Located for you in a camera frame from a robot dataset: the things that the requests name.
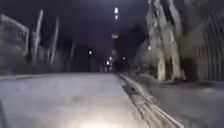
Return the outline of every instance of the light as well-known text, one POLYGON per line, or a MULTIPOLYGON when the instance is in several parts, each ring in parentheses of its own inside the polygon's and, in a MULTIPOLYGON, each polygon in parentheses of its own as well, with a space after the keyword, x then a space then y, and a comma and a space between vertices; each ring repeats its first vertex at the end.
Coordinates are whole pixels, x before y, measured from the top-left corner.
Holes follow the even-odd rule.
POLYGON ((115 20, 118 20, 118 15, 115 15, 115 20))
POLYGON ((148 47, 148 50, 151 50, 151 49, 152 49, 151 46, 149 46, 149 47, 148 47))
POLYGON ((115 8, 114 8, 114 13, 115 13, 115 14, 118 14, 118 12, 119 12, 118 8, 115 7, 115 8))
POLYGON ((110 62, 109 62, 109 61, 107 61, 107 65, 108 65, 108 66, 110 65, 110 62))
POLYGON ((112 33, 111 34, 111 37, 112 37, 112 39, 118 39, 119 38, 119 34, 116 34, 116 33, 112 33))

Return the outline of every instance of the night sky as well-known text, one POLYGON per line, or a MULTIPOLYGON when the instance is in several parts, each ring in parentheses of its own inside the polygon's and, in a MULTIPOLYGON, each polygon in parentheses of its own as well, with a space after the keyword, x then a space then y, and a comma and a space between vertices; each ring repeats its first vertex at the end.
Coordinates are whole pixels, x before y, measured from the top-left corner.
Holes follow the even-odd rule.
POLYGON ((111 32, 115 27, 114 7, 119 8, 120 28, 140 23, 146 30, 147 0, 0 0, 0 11, 35 29, 39 10, 44 10, 42 34, 52 35, 56 16, 60 34, 76 38, 98 54, 111 52, 111 32))

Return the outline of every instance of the street light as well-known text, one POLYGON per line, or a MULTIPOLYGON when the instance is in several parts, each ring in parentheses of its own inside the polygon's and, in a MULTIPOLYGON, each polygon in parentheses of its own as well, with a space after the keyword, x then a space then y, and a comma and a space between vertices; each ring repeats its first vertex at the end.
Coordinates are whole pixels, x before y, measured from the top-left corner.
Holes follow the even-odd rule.
POLYGON ((151 48, 151 46, 148 46, 148 50, 151 50, 152 48, 151 48))
POLYGON ((110 62, 109 61, 107 61, 107 66, 109 66, 110 65, 110 62))
POLYGON ((118 20, 118 15, 115 15, 115 20, 118 20))
POLYGON ((114 8, 114 13, 115 13, 115 14, 118 14, 118 12, 119 12, 118 8, 115 7, 115 8, 114 8))

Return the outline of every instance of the curb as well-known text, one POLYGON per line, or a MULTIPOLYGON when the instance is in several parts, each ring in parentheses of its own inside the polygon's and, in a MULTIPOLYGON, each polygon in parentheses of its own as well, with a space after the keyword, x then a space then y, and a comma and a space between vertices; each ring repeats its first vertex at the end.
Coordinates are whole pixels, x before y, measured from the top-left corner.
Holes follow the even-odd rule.
POLYGON ((152 105, 151 107, 153 107, 155 111, 160 113, 163 117, 169 119, 173 124, 178 126, 178 128, 184 128, 183 124, 181 124, 180 122, 175 120, 173 117, 169 116, 166 112, 164 112, 162 109, 160 109, 157 105, 153 104, 153 102, 156 101, 156 99, 148 93, 147 89, 143 85, 137 83, 136 81, 132 80, 131 78, 129 78, 123 74, 120 74, 120 76, 123 79, 125 79, 132 87, 134 87, 136 89, 136 91, 139 92, 140 95, 142 95, 149 102, 149 104, 152 105))

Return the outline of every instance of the road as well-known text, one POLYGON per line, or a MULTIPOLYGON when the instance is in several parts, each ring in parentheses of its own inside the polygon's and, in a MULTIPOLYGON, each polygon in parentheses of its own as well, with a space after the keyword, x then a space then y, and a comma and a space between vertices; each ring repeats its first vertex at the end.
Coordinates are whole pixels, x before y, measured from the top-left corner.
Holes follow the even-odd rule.
POLYGON ((113 74, 0 81, 2 128, 145 128, 113 74))
POLYGON ((130 76, 147 87, 157 104, 185 128, 220 128, 224 125, 223 82, 154 83, 130 76))

